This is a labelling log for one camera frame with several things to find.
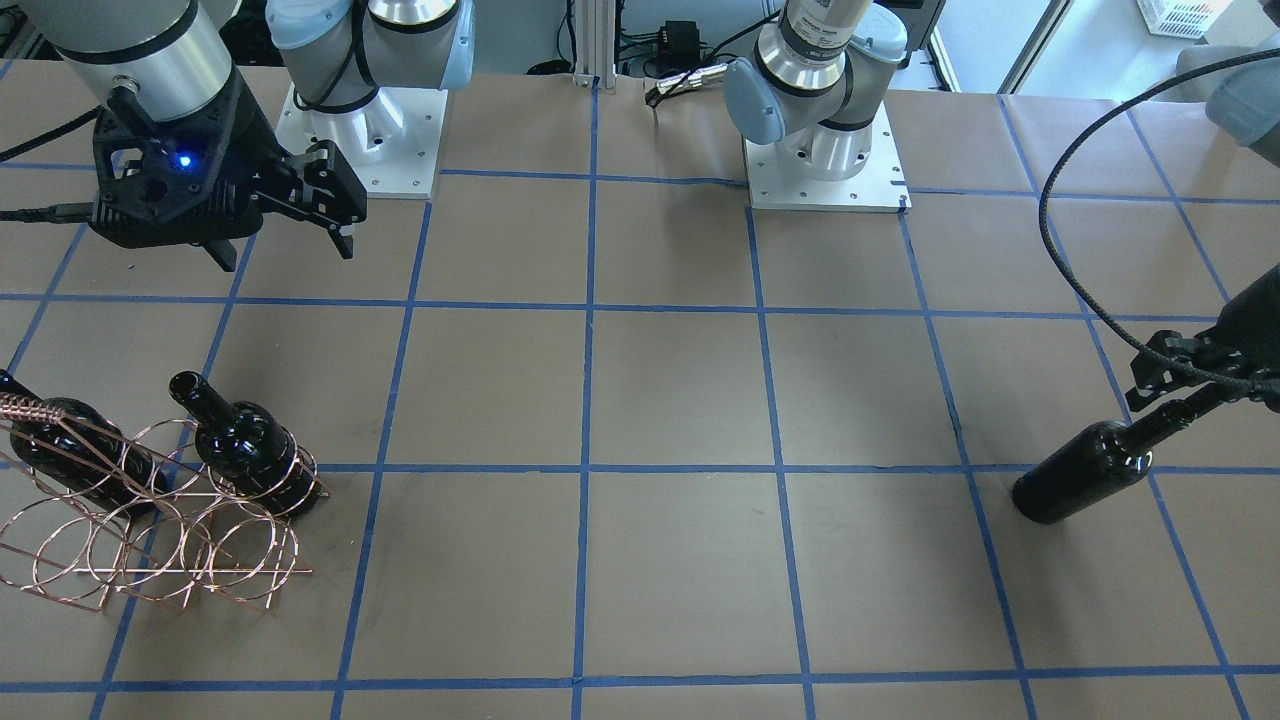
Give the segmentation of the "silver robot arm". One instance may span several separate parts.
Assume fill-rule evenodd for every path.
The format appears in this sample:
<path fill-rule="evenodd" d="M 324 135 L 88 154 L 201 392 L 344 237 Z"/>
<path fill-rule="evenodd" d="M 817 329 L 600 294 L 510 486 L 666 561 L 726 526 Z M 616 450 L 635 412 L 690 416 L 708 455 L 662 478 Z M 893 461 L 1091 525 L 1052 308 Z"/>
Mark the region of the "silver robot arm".
<path fill-rule="evenodd" d="M 905 54 L 902 22 L 870 1 L 787 1 L 754 26 L 750 56 L 728 64 L 724 102 L 739 133 L 769 146 L 803 131 L 856 133 L 878 110 L 888 78 Z M 1142 342 L 1088 292 L 1062 259 L 1050 232 L 1050 197 L 1073 155 L 1107 123 L 1194 79 L 1217 77 L 1206 115 L 1239 146 L 1277 160 L 1277 36 L 1249 53 L 1184 70 L 1110 108 L 1087 126 L 1052 165 L 1037 205 L 1041 241 L 1059 274 L 1115 336 L 1135 350 L 1133 410 L 1192 386 L 1277 409 L 1277 272 L 1222 309 L 1196 342 Z"/>
<path fill-rule="evenodd" d="M 123 249 L 192 245 L 224 272 L 269 213 L 324 229 L 343 259 L 369 200 L 430 199 L 445 102 L 474 70 L 470 1 L 269 1 L 291 76 L 271 122 L 197 1 L 23 1 L 99 105 L 88 202 L 5 210 L 86 224 Z"/>

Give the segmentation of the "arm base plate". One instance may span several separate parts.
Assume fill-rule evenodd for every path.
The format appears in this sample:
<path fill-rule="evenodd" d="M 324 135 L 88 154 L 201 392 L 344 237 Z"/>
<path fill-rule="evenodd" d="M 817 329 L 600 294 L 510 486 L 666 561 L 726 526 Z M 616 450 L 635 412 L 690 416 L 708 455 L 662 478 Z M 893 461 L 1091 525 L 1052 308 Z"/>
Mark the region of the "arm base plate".
<path fill-rule="evenodd" d="M 884 104 L 855 131 L 813 126 L 777 143 L 742 141 L 751 206 L 902 214 L 913 206 Z"/>
<path fill-rule="evenodd" d="M 276 138 L 300 154 L 332 140 L 371 199 L 428 201 L 434 195 L 449 92 L 438 88 L 380 88 L 372 101 L 346 114 L 300 109 L 285 94 Z"/>

